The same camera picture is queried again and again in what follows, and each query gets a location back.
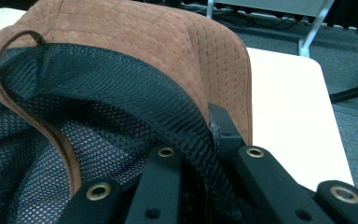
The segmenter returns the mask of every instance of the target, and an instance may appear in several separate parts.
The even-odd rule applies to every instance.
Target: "black mesh lining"
[[[125,183],[142,172],[150,147],[164,143],[181,149],[204,176],[216,195],[218,210],[239,217],[202,115],[188,95],[158,69],[112,50],[53,44],[7,50],[0,74],[19,105],[68,136],[84,181],[109,176]],[[0,141],[5,145],[0,153],[8,160],[17,149],[6,146],[7,139],[18,141],[14,135],[34,132],[29,130],[0,106]],[[0,217],[9,221],[51,223],[69,200],[68,179],[58,152],[36,135],[40,134],[26,135],[17,144],[22,148],[17,150],[21,160],[6,166],[14,175],[0,175],[0,185],[6,188],[0,190]]]

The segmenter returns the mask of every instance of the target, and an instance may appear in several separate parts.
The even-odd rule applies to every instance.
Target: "brown suede cap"
[[[228,110],[252,144],[249,55],[226,27],[179,9],[127,0],[40,0],[17,22],[48,43],[112,49],[155,66],[178,83],[209,122],[207,103]],[[22,37],[11,47],[33,46]]]

